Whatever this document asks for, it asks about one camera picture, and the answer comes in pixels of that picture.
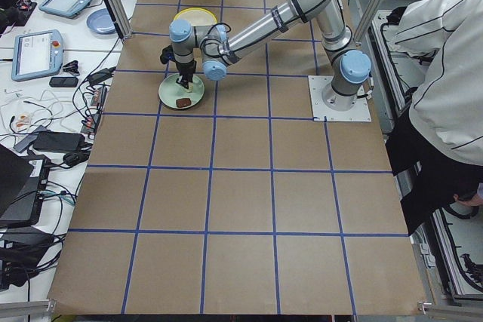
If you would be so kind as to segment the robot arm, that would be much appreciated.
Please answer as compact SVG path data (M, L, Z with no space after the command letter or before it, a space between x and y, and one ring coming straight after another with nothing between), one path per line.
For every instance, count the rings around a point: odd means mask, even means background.
M175 62L183 87L192 82L196 70L193 51L201 51L203 72L219 81L228 66L286 33L299 23L316 20L322 34L322 46L334 71L324 91L324 101L333 109L348 109L355 102L359 88L371 72L369 57L355 49L352 31L345 24L337 0L285 0L262 18L229 37L227 26L193 26L175 20L169 26L171 43L162 50L160 61Z

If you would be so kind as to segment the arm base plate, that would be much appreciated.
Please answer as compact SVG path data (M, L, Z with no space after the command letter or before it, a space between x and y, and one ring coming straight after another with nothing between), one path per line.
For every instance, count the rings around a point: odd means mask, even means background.
M371 122L368 101L363 95L361 85L358 93L352 96L341 96L332 88L332 76L310 75L309 94L314 121L329 122Z

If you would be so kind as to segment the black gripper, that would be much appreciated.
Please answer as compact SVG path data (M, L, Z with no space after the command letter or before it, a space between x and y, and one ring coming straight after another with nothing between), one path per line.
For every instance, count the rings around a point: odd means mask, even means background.
M196 61L194 56L175 56L174 61L180 75L177 78L176 83L187 90L192 90L192 77L196 71Z

